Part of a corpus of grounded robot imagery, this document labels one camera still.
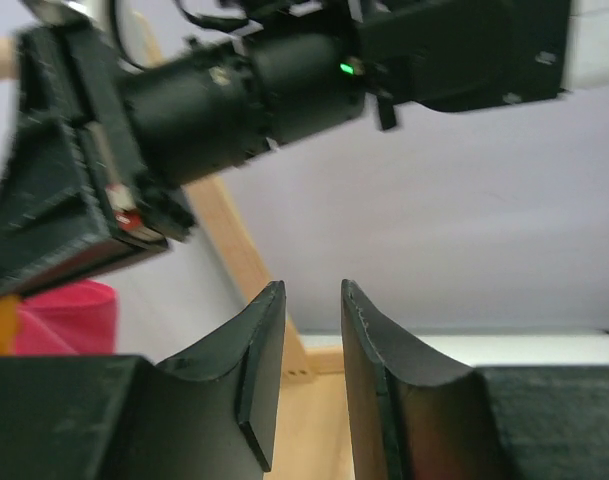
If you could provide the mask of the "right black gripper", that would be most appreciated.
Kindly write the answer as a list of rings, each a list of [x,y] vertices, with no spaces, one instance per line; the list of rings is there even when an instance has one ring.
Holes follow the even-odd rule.
[[[87,21],[17,37],[18,116],[0,170],[0,297],[131,266],[183,241],[194,216],[149,168],[120,83]]]

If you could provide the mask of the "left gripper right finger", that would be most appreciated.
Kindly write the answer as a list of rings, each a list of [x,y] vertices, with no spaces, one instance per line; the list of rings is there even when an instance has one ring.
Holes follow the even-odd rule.
[[[609,479],[609,365],[461,363],[352,280],[341,331],[359,479]]]

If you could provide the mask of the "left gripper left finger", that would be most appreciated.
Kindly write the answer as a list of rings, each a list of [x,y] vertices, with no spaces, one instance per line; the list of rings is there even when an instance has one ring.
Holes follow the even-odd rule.
[[[272,465],[285,286],[163,360],[0,357],[0,479],[260,479]]]

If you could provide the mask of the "orange end clothespin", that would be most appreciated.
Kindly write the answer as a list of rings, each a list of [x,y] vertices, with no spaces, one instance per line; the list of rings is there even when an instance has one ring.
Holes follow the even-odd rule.
[[[0,355],[10,355],[13,352],[20,302],[21,299],[17,295],[0,297]]]

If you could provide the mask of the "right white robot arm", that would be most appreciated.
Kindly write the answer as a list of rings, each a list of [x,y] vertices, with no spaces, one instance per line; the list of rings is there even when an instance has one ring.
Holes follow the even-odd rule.
[[[609,1],[243,1],[187,13],[227,35],[144,66],[116,1],[30,1],[0,171],[0,298],[110,272],[185,239],[183,187],[359,117],[456,113],[609,84]]]

